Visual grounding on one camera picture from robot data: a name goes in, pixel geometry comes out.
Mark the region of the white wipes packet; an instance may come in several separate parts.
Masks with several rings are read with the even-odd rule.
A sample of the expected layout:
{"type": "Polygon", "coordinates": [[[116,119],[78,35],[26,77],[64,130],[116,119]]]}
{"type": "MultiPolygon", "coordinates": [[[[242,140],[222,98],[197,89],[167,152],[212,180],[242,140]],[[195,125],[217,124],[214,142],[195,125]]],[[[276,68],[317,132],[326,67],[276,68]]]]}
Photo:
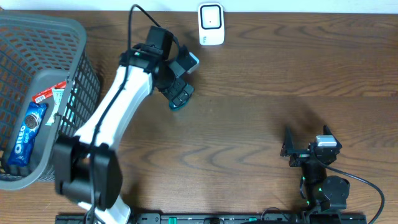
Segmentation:
{"type": "Polygon", "coordinates": [[[64,91],[65,91],[64,89],[53,89],[52,90],[54,106],[53,106],[52,113],[45,124],[46,126],[51,126],[55,122],[55,114],[58,112],[64,91]]]}

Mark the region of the red coffee stick sachet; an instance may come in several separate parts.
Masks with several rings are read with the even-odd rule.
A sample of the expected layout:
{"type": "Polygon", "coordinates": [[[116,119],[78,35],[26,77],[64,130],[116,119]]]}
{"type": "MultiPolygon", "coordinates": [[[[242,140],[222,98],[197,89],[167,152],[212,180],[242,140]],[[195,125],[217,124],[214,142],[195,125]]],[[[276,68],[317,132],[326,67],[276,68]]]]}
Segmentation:
{"type": "Polygon", "coordinates": [[[53,95],[53,93],[52,93],[53,89],[64,89],[66,87],[66,85],[67,85],[67,82],[62,81],[54,86],[51,86],[50,88],[47,88],[47,89],[41,91],[40,93],[34,95],[32,97],[32,101],[34,103],[39,104],[41,101],[44,101],[45,99],[50,98],[53,95]]]}

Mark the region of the blue Oreo pack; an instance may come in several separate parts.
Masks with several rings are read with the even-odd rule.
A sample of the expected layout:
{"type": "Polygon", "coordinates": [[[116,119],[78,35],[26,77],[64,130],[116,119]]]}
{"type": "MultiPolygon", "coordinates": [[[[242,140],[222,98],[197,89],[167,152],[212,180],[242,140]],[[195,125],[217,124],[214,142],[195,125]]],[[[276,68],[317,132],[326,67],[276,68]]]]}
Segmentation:
{"type": "Polygon", "coordinates": [[[30,102],[20,126],[17,139],[7,160],[9,165],[27,166],[34,148],[35,138],[47,110],[46,104],[30,102]]]}

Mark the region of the blue mouthwash bottle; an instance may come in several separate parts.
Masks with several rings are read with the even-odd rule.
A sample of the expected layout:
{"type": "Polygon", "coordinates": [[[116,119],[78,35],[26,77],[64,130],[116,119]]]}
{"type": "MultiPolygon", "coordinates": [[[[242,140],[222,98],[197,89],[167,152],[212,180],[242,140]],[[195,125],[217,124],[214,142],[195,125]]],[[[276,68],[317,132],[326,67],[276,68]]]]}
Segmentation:
{"type": "Polygon", "coordinates": [[[190,97],[176,97],[169,101],[169,108],[172,111],[180,110],[183,108],[190,100],[190,97]]]}

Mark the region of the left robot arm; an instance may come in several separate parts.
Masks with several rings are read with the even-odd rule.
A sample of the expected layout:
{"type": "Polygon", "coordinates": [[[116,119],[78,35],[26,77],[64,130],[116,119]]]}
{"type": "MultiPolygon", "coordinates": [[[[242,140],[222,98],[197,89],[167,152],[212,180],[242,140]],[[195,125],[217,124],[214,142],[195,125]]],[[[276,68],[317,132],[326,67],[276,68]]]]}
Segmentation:
{"type": "Polygon", "coordinates": [[[55,190],[86,209],[83,223],[127,223],[131,209],[120,195],[123,175],[117,150],[134,113],[159,90],[173,110],[184,107],[194,88],[182,75],[192,73],[199,59],[186,46],[169,58],[176,36],[152,26],[143,44],[127,46],[111,88],[89,120],[72,136],[53,145],[55,190]]]}

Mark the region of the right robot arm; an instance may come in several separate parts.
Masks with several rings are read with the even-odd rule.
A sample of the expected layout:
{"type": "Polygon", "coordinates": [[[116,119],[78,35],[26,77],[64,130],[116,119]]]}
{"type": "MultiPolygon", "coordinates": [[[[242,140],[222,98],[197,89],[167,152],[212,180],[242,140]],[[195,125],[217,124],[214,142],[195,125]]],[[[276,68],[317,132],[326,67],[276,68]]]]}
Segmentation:
{"type": "Polygon", "coordinates": [[[349,182],[326,173],[329,165],[336,161],[341,148],[341,143],[326,125],[323,127],[323,134],[316,136],[305,149],[296,149],[290,129],[285,129],[280,156],[289,158],[289,166],[302,169],[300,193],[314,212],[340,211],[346,208],[349,182]]]}

